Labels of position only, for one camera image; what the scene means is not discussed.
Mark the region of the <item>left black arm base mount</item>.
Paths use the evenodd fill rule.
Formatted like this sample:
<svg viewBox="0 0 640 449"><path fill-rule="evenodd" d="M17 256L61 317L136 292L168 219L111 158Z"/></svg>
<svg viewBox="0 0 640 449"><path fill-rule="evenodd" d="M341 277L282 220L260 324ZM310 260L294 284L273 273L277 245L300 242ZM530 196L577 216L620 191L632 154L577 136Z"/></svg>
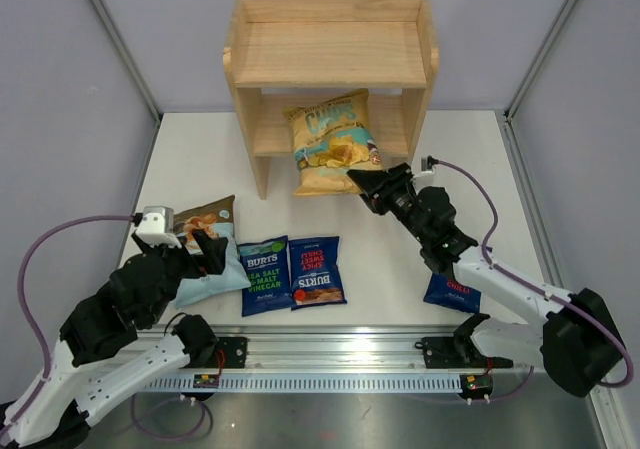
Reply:
<svg viewBox="0 0 640 449"><path fill-rule="evenodd" d="M206 362L190 363L185 369L215 369L222 364L223 369L244 369L248 353L246 337L221 337Z"/></svg>

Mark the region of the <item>light blue cassava chips bag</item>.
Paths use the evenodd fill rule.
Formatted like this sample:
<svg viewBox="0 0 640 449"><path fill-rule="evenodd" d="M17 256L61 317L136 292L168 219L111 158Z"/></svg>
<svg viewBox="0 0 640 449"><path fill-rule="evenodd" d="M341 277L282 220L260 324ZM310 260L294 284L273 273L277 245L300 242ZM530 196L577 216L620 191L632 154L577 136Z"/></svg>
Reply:
<svg viewBox="0 0 640 449"><path fill-rule="evenodd" d="M177 309L249 287L235 241L234 201L230 195L174 216L173 231L196 263L195 277L180 283Z"/></svg>

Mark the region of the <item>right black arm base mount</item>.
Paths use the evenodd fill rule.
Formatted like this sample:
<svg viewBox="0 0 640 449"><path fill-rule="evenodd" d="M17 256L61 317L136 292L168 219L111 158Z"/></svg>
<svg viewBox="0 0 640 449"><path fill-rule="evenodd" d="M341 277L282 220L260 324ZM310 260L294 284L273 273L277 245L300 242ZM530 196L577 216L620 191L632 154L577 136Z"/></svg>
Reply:
<svg viewBox="0 0 640 449"><path fill-rule="evenodd" d="M414 343L427 369L511 369L514 363L501 357L481 355L474 347L458 351L453 336L423 337Z"/></svg>

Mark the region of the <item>tan kettle cooked chips bag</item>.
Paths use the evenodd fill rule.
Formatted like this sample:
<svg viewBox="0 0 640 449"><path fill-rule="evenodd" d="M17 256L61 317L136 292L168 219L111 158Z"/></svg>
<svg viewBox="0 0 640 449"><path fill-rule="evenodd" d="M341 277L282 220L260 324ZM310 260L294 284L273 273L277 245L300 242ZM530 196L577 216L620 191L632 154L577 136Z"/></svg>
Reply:
<svg viewBox="0 0 640 449"><path fill-rule="evenodd" d="M355 90L308 107L283 110L293 138L299 197L357 194L348 177L355 170L380 170L382 161L370 132L369 91Z"/></svg>

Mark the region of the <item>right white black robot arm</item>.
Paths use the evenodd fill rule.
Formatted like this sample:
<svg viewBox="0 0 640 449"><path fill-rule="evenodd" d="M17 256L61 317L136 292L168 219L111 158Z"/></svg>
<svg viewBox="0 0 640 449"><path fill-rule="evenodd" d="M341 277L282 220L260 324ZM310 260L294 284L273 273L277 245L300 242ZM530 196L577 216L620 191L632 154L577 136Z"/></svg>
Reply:
<svg viewBox="0 0 640 449"><path fill-rule="evenodd" d="M503 264L489 251L487 239L476 241L457 227L446 190L417 189L406 163L388 170L350 169L347 175L373 213L392 214L418 241L432 273L476 289L522 318L520 324L487 314L467 319L454 333L460 362L502 358L539 367L580 398L596 386L621 388L633 381L634 363L598 293L537 282Z"/></svg>

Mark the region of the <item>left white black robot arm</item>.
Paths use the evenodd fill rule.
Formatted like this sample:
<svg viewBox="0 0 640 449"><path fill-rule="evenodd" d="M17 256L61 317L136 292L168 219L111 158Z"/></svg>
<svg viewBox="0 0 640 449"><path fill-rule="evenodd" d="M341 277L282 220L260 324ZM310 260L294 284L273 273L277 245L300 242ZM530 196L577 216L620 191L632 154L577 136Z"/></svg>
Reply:
<svg viewBox="0 0 640 449"><path fill-rule="evenodd" d="M200 251L184 239L151 245L79 302L63 323L41 373L16 401L2 405L1 437L10 448L75 448L123 400L162 374L203 367L215 357L217 338L200 315L186 315L154 346L108 375L101 370L142 330L155 325L186 279L218 275L227 241L198 230Z"/></svg>

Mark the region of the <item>blue Burts sea salt bag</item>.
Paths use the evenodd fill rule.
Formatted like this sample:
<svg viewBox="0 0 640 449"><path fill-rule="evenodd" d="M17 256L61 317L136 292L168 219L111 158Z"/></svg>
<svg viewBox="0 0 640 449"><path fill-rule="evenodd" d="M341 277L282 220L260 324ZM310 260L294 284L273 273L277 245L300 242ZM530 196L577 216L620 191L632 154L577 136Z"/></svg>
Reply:
<svg viewBox="0 0 640 449"><path fill-rule="evenodd" d="M242 316L293 306L287 236L238 246L250 286L242 291Z"/></svg>

